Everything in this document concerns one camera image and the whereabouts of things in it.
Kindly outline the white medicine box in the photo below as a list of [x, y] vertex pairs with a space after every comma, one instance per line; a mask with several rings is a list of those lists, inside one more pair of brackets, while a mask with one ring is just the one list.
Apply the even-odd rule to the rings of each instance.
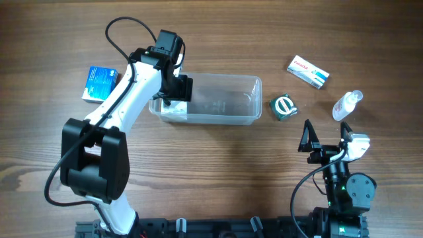
[[161, 103], [161, 115], [167, 117], [172, 121], [187, 120], [188, 103], [185, 101], [170, 101], [170, 105], [166, 105], [163, 101]]

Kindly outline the green balm tin box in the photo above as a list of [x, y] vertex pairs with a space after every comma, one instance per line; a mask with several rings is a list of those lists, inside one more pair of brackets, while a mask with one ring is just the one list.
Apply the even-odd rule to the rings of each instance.
[[279, 121], [298, 113], [298, 108], [287, 93], [270, 100], [269, 105]]

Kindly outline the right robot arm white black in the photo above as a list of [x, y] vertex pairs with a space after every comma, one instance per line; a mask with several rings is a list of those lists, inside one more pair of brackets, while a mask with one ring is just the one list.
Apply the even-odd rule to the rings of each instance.
[[[320, 167], [303, 177], [291, 195], [290, 216], [300, 237], [369, 237], [364, 213], [371, 208], [377, 183], [364, 173], [351, 173], [348, 167], [360, 159], [369, 146], [369, 136], [353, 132], [346, 122], [340, 123], [339, 143], [323, 145], [311, 121], [305, 121], [298, 151], [309, 154], [308, 164]], [[316, 207], [307, 221], [301, 223], [295, 217], [295, 195], [306, 180], [313, 179], [319, 172], [323, 174], [323, 194], [328, 207]]]

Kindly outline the small clear spray bottle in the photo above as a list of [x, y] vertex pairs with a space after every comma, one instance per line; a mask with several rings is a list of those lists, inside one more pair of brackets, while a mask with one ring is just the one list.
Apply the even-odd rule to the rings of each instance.
[[332, 109], [332, 117], [336, 121], [341, 121], [344, 119], [349, 113], [351, 113], [357, 103], [363, 99], [364, 95], [361, 91], [355, 90], [352, 92], [347, 92], [341, 99], [339, 99], [333, 109]]

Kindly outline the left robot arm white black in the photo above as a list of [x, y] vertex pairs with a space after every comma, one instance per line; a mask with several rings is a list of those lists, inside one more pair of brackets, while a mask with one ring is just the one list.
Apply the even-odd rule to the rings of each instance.
[[160, 31], [154, 46], [130, 54], [126, 75], [94, 112], [63, 127], [61, 183], [96, 208], [102, 235], [135, 236], [138, 215], [124, 193], [130, 175], [126, 134], [149, 100], [191, 100], [193, 80], [178, 72], [184, 53], [180, 36]]

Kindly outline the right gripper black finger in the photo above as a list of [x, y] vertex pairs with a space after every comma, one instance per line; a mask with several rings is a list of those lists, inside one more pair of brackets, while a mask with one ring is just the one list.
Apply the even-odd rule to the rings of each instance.
[[304, 123], [303, 135], [299, 143], [298, 152], [312, 152], [317, 149], [320, 149], [320, 141], [311, 121], [307, 119]]
[[353, 130], [351, 129], [351, 127], [349, 127], [348, 123], [343, 121], [340, 124], [340, 134], [341, 134], [341, 138], [344, 141], [350, 141], [350, 132], [353, 132]]

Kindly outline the blue lozenge box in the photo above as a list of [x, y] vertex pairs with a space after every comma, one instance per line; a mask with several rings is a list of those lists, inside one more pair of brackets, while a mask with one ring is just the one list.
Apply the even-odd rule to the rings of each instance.
[[114, 90], [117, 78], [115, 69], [91, 66], [81, 98], [86, 102], [103, 103]]

